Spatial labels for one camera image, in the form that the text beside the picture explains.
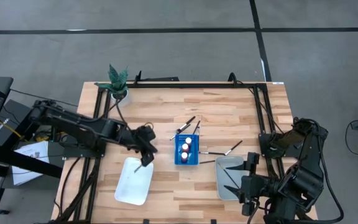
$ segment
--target gray tray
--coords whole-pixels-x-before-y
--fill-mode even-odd
[[[218,188],[218,197],[221,200],[238,200],[238,198],[224,187],[224,185],[237,188],[233,181],[227,176],[227,174],[222,170],[222,168],[232,167],[241,165],[244,162],[244,159],[241,156],[222,156],[216,158],[215,162],[215,174],[216,174],[216,185]],[[233,178],[235,183],[241,187],[241,177],[243,175],[249,175],[249,172],[246,170],[228,170],[227,173]]]

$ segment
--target white plate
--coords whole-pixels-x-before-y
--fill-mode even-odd
[[[154,165],[150,163],[147,167],[140,166],[140,159],[128,157],[124,162],[118,186],[114,197],[117,201],[133,205],[143,205],[149,192],[152,181]]]

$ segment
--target artificial plant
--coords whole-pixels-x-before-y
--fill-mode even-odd
[[[117,100],[123,99],[126,96],[126,90],[128,89],[127,68],[118,74],[117,71],[110,64],[110,69],[108,74],[111,83],[95,83],[95,85],[101,88],[108,89],[112,93],[115,99]]]

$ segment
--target gray floor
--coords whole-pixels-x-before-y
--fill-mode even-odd
[[[358,1],[258,0],[262,27],[358,27]],[[240,0],[0,0],[0,29],[252,27]],[[341,223],[358,223],[358,156],[344,144],[358,119],[358,32],[264,34],[273,81],[285,82],[294,116],[328,129],[329,178],[344,207]],[[77,103],[82,83],[107,80],[108,63],[129,66],[130,78],[264,80],[255,34],[0,35],[0,76],[13,88]],[[12,93],[31,105],[33,98]],[[349,133],[358,151],[358,133]],[[0,223],[46,222],[56,189],[7,190]],[[329,192],[317,202],[320,219],[338,216]]]

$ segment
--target wooden tabletop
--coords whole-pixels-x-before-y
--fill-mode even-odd
[[[274,120],[284,131],[288,131],[291,129],[292,115],[285,87],[281,83],[267,83],[267,86]],[[78,113],[93,115],[97,90],[93,82],[84,83]],[[173,162],[173,141],[169,139],[184,122],[196,116],[185,133],[192,132],[197,120],[201,118],[200,151],[226,152],[243,140],[230,156],[246,159],[248,152],[260,153],[257,138],[260,133],[259,122],[252,93],[246,88],[131,88],[129,93],[131,104],[120,108],[125,120],[131,128],[151,122],[157,136],[152,141],[158,153],[153,161],[154,173],[149,194],[141,206],[118,202],[114,198],[125,159],[140,155],[121,146],[108,144],[105,157],[101,159],[92,223],[141,223],[145,218],[151,223],[210,223],[211,219],[217,219],[218,223],[245,223],[248,217],[241,215],[241,204],[218,198],[214,163],[194,167],[176,166]],[[265,124],[268,124],[267,115],[263,112]],[[112,110],[109,117],[119,119],[116,110]],[[216,157],[202,154],[200,162]],[[57,193],[58,203],[63,181],[74,160],[65,162]],[[63,209],[77,194],[83,161],[80,159],[68,178]],[[295,159],[283,159],[286,169],[294,162]],[[267,175],[262,158],[257,173]],[[85,217],[87,203],[88,195],[85,195],[81,218]],[[52,218],[57,215],[58,208],[55,206]],[[263,223],[263,215],[264,211],[258,210],[252,223]],[[309,216],[317,219],[314,207]]]

